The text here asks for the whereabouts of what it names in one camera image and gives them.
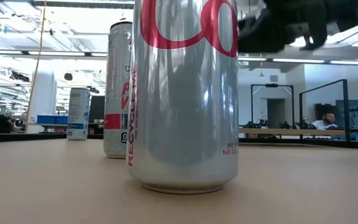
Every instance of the doorway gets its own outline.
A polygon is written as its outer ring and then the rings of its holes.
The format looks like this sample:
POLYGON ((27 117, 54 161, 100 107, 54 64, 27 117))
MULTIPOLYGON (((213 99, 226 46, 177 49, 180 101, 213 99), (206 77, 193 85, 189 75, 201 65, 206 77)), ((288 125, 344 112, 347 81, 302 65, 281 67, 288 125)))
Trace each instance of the doorway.
POLYGON ((285 121, 285 99, 267 99, 268 128, 280 128, 285 121))

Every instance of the blue box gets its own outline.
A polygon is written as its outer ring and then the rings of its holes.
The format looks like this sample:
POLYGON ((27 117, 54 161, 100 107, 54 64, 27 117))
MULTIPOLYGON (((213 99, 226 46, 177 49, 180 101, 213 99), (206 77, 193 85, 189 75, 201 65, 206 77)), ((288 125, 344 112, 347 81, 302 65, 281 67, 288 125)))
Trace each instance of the blue box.
POLYGON ((68 116, 56 116, 56 124, 67 124, 68 116))
POLYGON ((38 115, 37 124, 55 124, 56 116, 53 115, 38 115))

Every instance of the tall slim can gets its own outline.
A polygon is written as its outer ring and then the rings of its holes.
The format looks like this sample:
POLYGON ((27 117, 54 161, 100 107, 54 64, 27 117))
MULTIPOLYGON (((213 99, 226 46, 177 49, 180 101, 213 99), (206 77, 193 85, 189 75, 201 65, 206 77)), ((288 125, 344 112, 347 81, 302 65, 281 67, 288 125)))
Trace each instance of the tall slim can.
POLYGON ((235 0, 139 0, 127 165, 148 189, 198 194, 237 175, 235 0))
POLYGON ((85 141, 88 137, 88 118, 90 114, 90 90, 72 88, 68 104, 67 140, 85 141))
POLYGON ((103 148, 108 158, 125 159, 132 22, 111 26, 108 45, 103 148))

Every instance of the blue and white can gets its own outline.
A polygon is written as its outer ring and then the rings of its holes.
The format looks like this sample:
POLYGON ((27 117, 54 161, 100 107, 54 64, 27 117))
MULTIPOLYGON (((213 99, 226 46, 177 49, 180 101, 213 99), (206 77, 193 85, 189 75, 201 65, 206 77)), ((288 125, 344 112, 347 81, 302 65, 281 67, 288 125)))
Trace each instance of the blue and white can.
POLYGON ((68 105, 67 140, 85 141, 88 137, 91 93, 85 88, 72 88, 68 105))

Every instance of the white column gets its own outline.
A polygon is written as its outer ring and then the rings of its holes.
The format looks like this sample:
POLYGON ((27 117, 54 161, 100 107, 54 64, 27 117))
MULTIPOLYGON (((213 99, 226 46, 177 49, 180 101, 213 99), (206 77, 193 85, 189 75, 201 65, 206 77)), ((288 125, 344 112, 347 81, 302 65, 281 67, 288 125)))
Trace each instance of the white column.
MULTIPOLYGON (((56 110, 57 79, 55 72, 47 66, 40 66, 34 83, 32 101, 29 108, 29 124, 37 122, 37 115, 53 115, 56 110)), ((29 125, 27 133, 39 133, 44 128, 29 125)))

